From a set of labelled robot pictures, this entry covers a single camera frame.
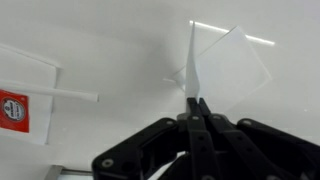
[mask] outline transparent plastic sheet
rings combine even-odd
[[[198,53],[207,46],[202,53],[195,53],[193,59],[195,62],[194,70],[200,84],[199,96],[204,97],[215,112],[227,111],[271,81],[270,73],[239,27],[232,29],[211,46],[208,46],[210,41],[197,45],[201,39],[205,39],[203,35],[198,34],[199,32],[201,33],[203,30],[199,30],[195,26],[191,36],[191,38],[194,37],[194,40],[190,41],[190,43],[195,43],[193,51]],[[190,84],[188,82],[190,79],[187,77],[186,68],[182,68],[172,76],[172,79],[186,93],[188,92],[187,94],[192,94],[189,92],[189,88],[196,88],[189,86],[188,90],[185,89],[185,85]]]

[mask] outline white rod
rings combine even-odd
[[[42,94],[42,95],[49,95],[49,96],[77,98],[77,99],[93,101],[93,102],[98,102],[98,98],[99,98],[98,94],[47,88],[42,86],[24,84],[20,82],[17,83],[17,82],[0,81],[0,89],[20,91],[20,92],[33,93],[33,94]]]

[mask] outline white surface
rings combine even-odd
[[[186,82],[186,97],[197,97],[201,89],[201,97],[217,113],[226,112],[271,80],[268,70],[239,27],[196,58],[188,58],[186,67],[172,77],[182,89]]]
[[[0,89],[17,92],[19,89],[8,88],[11,82],[54,88],[56,76],[54,66],[0,48]],[[44,145],[49,133],[53,99],[25,91],[18,93],[29,97],[29,133],[0,128],[0,135]]]
[[[190,20],[275,42],[252,43],[273,81],[227,111],[232,121],[254,118],[319,144],[319,8],[315,0],[2,0],[0,42],[59,62],[58,88],[99,93],[99,103],[54,99],[56,156],[44,157],[88,170],[104,150],[184,111],[184,93],[162,79],[185,65]],[[203,36],[201,47],[221,36]]]

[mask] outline black plastic part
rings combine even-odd
[[[141,180],[176,158],[177,122],[164,118],[98,156],[92,163],[95,180]],[[111,167],[103,161],[112,159]]]
[[[161,119],[98,156],[94,179],[145,180],[186,151],[160,180],[320,180],[319,146],[251,119],[234,125],[202,98],[187,105],[178,121]]]
[[[242,119],[237,127],[277,166],[296,177],[320,179],[319,146],[252,119]]]

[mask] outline screw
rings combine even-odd
[[[199,120],[200,118],[198,116],[192,116],[193,120]]]
[[[167,124],[168,124],[168,125],[172,125],[173,122],[172,122],[172,121],[167,121]]]
[[[249,121],[249,120],[244,120],[244,121],[242,121],[242,123],[243,123],[243,124],[246,124],[246,125],[249,125],[249,126],[252,125],[252,122]]]
[[[113,160],[112,159],[106,159],[104,161],[102,161],[102,167],[104,168],[109,168],[111,166],[113,166]]]
[[[278,178],[277,176],[269,175],[269,176],[267,176],[266,180],[281,180],[281,179]]]
[[[205,176],[202,176],[201,180],[215,180],[215,179],[212,176],[205,175]]]

